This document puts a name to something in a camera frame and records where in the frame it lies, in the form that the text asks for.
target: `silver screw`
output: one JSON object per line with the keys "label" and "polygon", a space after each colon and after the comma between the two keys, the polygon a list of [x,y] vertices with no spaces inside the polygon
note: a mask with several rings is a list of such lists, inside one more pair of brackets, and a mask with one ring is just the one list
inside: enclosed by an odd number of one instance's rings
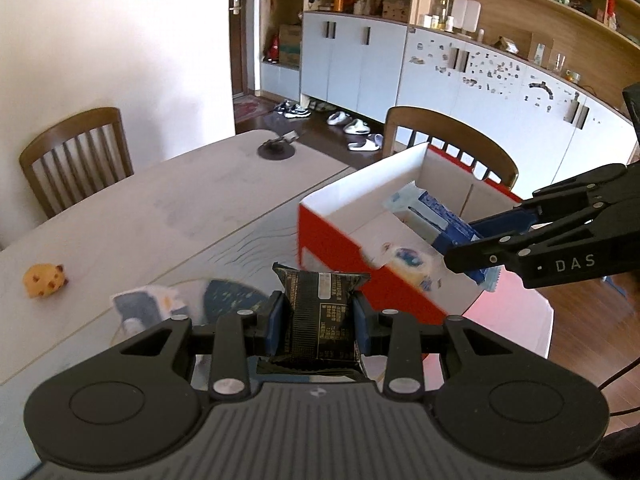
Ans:
{"label": "silver screw", "polygon": [[218,379],[213,383],[213,390],[220,395],[239,394],[244,390],[244,383],[234,378]]}
{"label": "silver screw", "polygon": [[420,383],[411,377],[398,377],[389,383],[389,388],[396,394],[414,394],[420,389]]}

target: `chair backrest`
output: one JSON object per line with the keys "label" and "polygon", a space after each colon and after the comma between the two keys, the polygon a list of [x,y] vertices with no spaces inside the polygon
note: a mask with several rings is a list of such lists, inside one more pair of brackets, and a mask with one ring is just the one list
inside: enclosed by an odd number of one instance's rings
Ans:
{"label": "chair backrest", "polygon": [[452,117],[411,106],[396,106],[386,114],[383,157],[393,155],[399,127],[412,130],[409,147],[414,145],[416,133],[419,132],[427,136],[427,142],[441,140],[445,151],[449,146],[456,148],[456,158],[468,164],[472,170],[475,170],[478,163],[482,164],[487,168],[482,176],[483,180],[494,173],[500,178],[501,184],[511,189],[518,178],[518,168],[514,161],[489,137]]}
{"label": "chair backrest", "polygon": [[20,154],[20,166],[47,217],[131,176],[117,108],[94,108],[52,126]]}

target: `red rug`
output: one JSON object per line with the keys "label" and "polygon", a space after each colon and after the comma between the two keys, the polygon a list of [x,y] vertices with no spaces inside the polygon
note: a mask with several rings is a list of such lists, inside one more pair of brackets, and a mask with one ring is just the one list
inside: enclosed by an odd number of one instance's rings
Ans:
{"label": "red rug", "polygon": [[234,99],[234,119],[236,123],[253,119],[273,110],[271,101],[253,95],[243,95]]}

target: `black and white sneaker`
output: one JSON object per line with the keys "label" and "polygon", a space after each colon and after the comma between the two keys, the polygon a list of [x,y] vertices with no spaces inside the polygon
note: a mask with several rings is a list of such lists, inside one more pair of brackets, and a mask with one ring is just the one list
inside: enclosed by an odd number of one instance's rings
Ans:
{"label": "black and white sneaker", "polygon": [[279,105],[277,105],[273,111],[282,115],[284,112],[286,112],[287,110],[289,110],[290,108],[293,107],[293,103],[291,103],[290,101],[283,101],[281,102]]}
{"label": "black and white sneaker", "polygon": [[311,115],[311,110],[300,106],[299,104],[296,104],[288,108],[287,110],[284,110],[283,115],[287,119],[301,119],[304,117],[309,117],[309,115]]}

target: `orange cookie-shaped toy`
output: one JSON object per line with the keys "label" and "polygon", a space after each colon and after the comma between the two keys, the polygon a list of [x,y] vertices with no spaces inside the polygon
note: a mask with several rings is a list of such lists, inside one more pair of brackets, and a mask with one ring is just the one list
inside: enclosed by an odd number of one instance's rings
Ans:
{"label": "orange cookie-shaped toy", "polygon": [[36,264],[24,273],[22,282],[30,298],[45,298],[66,285],[68,279],[62,265]]}

